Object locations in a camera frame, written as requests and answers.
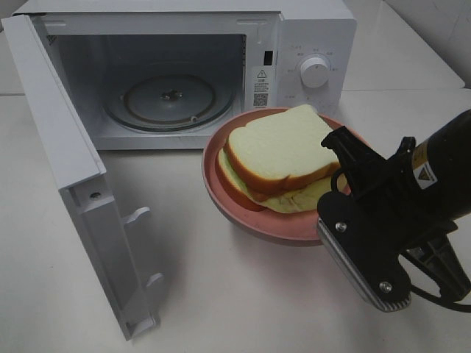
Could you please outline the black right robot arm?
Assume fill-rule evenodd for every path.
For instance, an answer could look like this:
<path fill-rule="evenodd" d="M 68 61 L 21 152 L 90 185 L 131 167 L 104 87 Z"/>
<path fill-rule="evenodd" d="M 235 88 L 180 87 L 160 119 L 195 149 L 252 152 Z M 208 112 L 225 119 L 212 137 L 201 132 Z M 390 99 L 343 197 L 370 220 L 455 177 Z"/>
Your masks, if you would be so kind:
<path fill-rule="evenodd" d="M 448 236 L 470 213 L 470 112 L 421 143 L 403 138 L 389 158 L 346 127 L 322 145 L 350 193 L 331 181 L 317 205 L 318 234 L 361 297 L 385 313 L 409 306 L 412 294 L 469 312 L 470 279 Z"/>

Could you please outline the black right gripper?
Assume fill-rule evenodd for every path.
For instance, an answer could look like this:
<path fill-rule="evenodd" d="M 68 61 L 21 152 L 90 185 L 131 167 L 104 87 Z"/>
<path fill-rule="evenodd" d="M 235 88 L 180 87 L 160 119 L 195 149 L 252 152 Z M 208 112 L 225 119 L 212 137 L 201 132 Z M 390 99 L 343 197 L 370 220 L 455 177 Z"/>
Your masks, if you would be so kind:
<path fill-rule="evenodd" d="M 439 300 L 454 304 L 470 293 L 448 239 L 458 218 L 458 140 L 403 138 L 388 159 L 345 126 L 321 146 L 333 151 L 347 177 L 352 199 L 378 231 L 377 238 L 431 278 Z"/>

